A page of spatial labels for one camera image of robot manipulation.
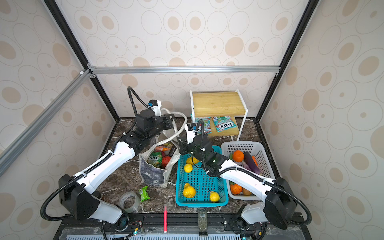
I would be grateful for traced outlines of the green yellow snack bag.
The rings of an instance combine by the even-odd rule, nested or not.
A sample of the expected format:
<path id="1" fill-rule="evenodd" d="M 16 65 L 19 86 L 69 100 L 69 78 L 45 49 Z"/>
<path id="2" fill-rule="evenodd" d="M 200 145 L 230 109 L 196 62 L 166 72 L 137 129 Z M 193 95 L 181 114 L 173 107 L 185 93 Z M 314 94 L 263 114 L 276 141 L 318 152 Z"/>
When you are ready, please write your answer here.
<path id="1" fill-rule="evenodd" d="M 147 160 L 147 163 L 155 168 L 160 168 L 163 161 L 162 152 L 152 152 Z"/>

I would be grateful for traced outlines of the cream canvas tote bag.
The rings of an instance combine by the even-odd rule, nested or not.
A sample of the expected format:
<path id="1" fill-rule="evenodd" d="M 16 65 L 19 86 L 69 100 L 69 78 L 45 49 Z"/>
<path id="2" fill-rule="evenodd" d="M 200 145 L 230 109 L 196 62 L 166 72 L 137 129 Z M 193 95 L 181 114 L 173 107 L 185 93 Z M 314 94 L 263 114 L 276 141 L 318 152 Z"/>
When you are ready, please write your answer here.
<path id="1" fill-rule="evenodd" d="M 139 154 L 140 166 L 139 174 L 142 178 L 141 183 L 145 185 L 151 185 L 161 188 L 166 188 L 171 175 L 173 166 L 178 162 L 180 158 L 179 144 L 176 143 L 177 137 L 184 130 L 183 128 L 177 128 L 175 121 L 173 121 L 174 127 L 170 130 L 165 130 L 160 134 L 160 137 L 156 137 L 153 141 L 151 148 L 146 152 Z M 170 151 L 162 152 L 156 151 L 155 147 L 171 142 L 174 147 Z M 147 160 L 152 152 L 162 152 L 163 157 L 170 156 L 171 160 L 167 164 L 165 169 L 155 168 L 147 163 Z"/>

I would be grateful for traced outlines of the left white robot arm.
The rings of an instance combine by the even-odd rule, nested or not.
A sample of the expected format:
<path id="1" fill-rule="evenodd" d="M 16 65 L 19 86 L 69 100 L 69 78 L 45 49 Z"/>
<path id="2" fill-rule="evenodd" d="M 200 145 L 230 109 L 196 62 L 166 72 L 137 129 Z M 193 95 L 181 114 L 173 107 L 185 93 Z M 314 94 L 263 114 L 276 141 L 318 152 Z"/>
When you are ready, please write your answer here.
<path id="1" fill-rule="evenodd" d="M 159 101 L 139 101 L 145 109 L 138 112 L 137 108 L 133 108 L 135 120 L 132 126 L 105 155 L 75 175 L 65 174 L 59 179 L 59 188 L 42 204 L 40 215 L 43 220 L 55 222 L 70 218 L 78 221 L 91 219 L 109 223 L 118 231 L 127 228 L 128 213 L 123 208 L 96 197 L 94 193 L 115 170 L 149 147 L 152 139 L 163 131 L 174 128 L 175 115 L 163 115 Z M 68 215 L 52 217 L 47 214 L 47 207 L 56 196 L 69 212 Z"/>

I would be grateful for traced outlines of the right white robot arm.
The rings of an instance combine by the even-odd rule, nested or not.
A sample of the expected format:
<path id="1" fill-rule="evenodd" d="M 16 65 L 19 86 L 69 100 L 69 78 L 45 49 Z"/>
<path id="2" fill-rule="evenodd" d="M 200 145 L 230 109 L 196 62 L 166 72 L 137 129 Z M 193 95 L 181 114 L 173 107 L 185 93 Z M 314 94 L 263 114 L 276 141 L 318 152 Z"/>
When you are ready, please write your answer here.
<path id="1" fill-rule="evenodd" d="M 288 225 L 307 226 L 312 222 L 309 208 L 297 198 L 290 185 L 283 178 L 271 179 L 249 171 L 228 157 L 213 150 L 205 134 L 203 121 L 184 125 L 187 136 L 178 137 L 181 155 L 196 157 L 206 175 L 220 177 L 246 188 L 260 199 L 260 203 L 247 205 L 240 213 L 249 225 L 256 222 L 270 222 L 280 229 Z"/>

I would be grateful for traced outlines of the orange pink snack bag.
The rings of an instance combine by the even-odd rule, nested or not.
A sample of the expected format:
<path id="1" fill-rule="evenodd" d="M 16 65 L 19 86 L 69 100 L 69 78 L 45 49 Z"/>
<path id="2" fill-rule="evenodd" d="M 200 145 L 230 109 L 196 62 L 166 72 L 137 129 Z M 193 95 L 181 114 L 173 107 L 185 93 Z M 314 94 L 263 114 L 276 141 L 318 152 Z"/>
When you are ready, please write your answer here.
<path id="1" fill-rule="evenodd" d="M 173 147 L 174 147 L 174 145 L 171 142 L 167 142 L 165 144 L 156 146 L 155 150 L 156 151 L 166 152 L 166 151 L 170 151 Z"/>

